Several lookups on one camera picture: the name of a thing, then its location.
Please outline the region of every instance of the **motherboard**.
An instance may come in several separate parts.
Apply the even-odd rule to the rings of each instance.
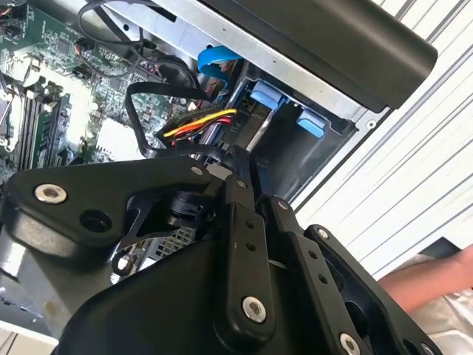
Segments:
[[[126,89],[163,78],[146,63],[129,70],[128,60],[99,45],[79,53],[85,40],[26,4],[0,14],[0,70],[11,78],[15,92],[0,97],[1,180],[14,171],[77,159],[95,163],[143,158],[123,109]],[[90,70],[83,59],[98,70]],[[191,105],[156,95],[136,95],[134,103],[155,146],[159,142],[154,134],[170,114]]]

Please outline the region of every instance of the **black cable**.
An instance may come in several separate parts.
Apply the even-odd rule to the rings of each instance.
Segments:
[[[130,123],[135,131],[135,135],[138,142],[138,147],[141,154],[146,158],[172,158],[193,154],[202,154],[209,156],[213,159],[222,161],[225,165],[231,166],[231,157],[227,155],[227,152],[216,146],[207,146],[202,144],[195,144],[186,148],[169,148],[169,149],[158,149],[151,146],[146,140],[143,127],[141,126],[140,118],[136,112],[133,104],[132,96],[135,94],[153,94],[153,95],[165,95],[172,96],[175,98],[189,98],[194,100],[205,100],[208,101],[207,94],[199,89],[192,89],[188,87],[175,87],[169,84],[159,84],[152,82],[135,83],[128,87],[125,96],[125,109],[128,113]]]
[[[100,9],[101,6],[103,6],[103,5],[105,5],[109,2],[114,2],[114,1],[126,2],[128,4],[142,4],[142,5],[149,6],[149,7],[161,8],[161,6],[159,6],[159,5],[157,5],[154,2],[149,1],[149,0],[96,0],[96,1],[92,1],[88,4],[86,4],[84,7],[82,7],[79,10],[79,13],[78,13],[78,26],[79,26],[79,29],[81,30],[81,32],[86,37],[90,38],[91,40],[93,40],[93,41],[95,41],[99,44],[126,46],[126,47],[129,48],[129,50],[133,54],[135,54],[137,56],[136,62],[133,63],[130,66],[129,71],[127,71],[123,75],[119,75],[119,76],[103,75],[103,76],[109,77],[109,78],[119,78],[121,76],[125,76],[129,72],[131,72],[135,67],[138,67],[141,64],[142,61],[146,61],[146,62],[156,64],[156,65],[166,65],[169,68],[178,70],[179,72],[183,73],[186,76],[186,78],[189,80],[191,85],[194,85],[196,89],[200,89],[200,83],[197,80],[196,75],[187,67],[187,65],[185,63],[177,62],[175,60],[174,56],[165,55],[163,57],[157,58],[156,60],[153,60],[152,57],[147,58],[142,54],[142,50],[143,50],[143,47],[144,47],[143,29],[142,28],[140,28],[140,40],[139,41],[130,41],[128,38],[126,38],[126,40],[122,40],[122,41],[109,41],[109,40],[105,40],[105,39],[102,39],[102,38],[98,38],[98,37],[94,36],[93,34],[91,34],[90,32],[88,32],[85,29],[84,22],[83,22],[83,17],[84,17],[85,13],[87,13],[89,11],[92,11],[92,10]],[[88,68],[90,68],[94,72],[100,73],[90,63],[86,63],[86,62],[84,62],[84,63],[85,63],[85,65],[88,66]]]
[[[86,4],[84,7],[82,7],[79,10],[79,13],[78,13],[79,29],[85,36],[89,37],[93,41],[100,44],[108,44],[108,45],[116,45],[116,46],[140,46],[142,44],[142,41],[130,41],[129,39],[124,40],[124,41],[110,41],[110,40],[96,37],[85,29],[84,23],[83,23],[83,17],[85,13],[88,13],[89,11],[95,10],[96,8],[100,6],[103,6],[105,4],[108,4],[109,2],[114,2],[114,1],[126,2],[127,4],[141,4],[141,5],[150,6],[150,7],[160,7],[159,5],[149,0],[95,0]]]

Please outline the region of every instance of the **screw head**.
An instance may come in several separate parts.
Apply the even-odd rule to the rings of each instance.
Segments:
[[[324,239],[328,239],[328,233],[323,229],[317,229],[317,234]]]
[[[422,349],[427,355],[435,355],[434,351],[425,343],[422,343]]]
[[[237,180],[236,183],[238,184],[239,187],[243,189],[247,188],[245,181]]]
[[[35,189],[35,197],[41,202],[58,205],[67,199],[67,192],[52,183],[44,183]]]
[[[340,344],[348,355],[360,355],[360,347],[356,341],[348,334],[340,334]]]
[[[375,120],[369,120],[369,121],[367,122],[367,128],[368,128],[368,129],[373,129],[373,128],[375,128],[375,127],[376,127],[376,121],[375,121]]]
[[[278,205],[279,205],[279,207],[281,207],[285,211],[287,211],[289,209],[289,205],[284,201],[278,201]]]
[[[263,323],[266,320],[266,308],[255,297],[246,297],[242,303],[245,316],[255,323]]]
[[[192,166],[191,170],[194,174],[204,175],[204,172],[201,169],[197,168],[196,166]]]

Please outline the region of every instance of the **white corrugated wall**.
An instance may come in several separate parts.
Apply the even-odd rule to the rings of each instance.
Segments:
[[[381,278],[439,237],[473,243],[473,1],[376,2],[433,44],[438,62],[298,219],[328,227]]]

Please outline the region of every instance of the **yellow wire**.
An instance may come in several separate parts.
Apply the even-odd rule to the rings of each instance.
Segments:
[[[236,109],[225,109],[223,111],[214,113],[212,115],[205,116],[204,118],[201,118],[201,119],[199,119],[195,122],[185,124],[184,126],[178,127],[176,129],[173,129],[172,131],[169,131],[169,132],[165,133],[164,138],[171,137],[172,135],[175,135],[181,129],[185,129],[185,128],[192,127],[192,126],[198,126],[200,124],[204,124],[206,122],[212,121],[215,118],[222,117],[222,116],[225,116],[225,115],[231,115],[233,113],[237,113],[237,110]]]

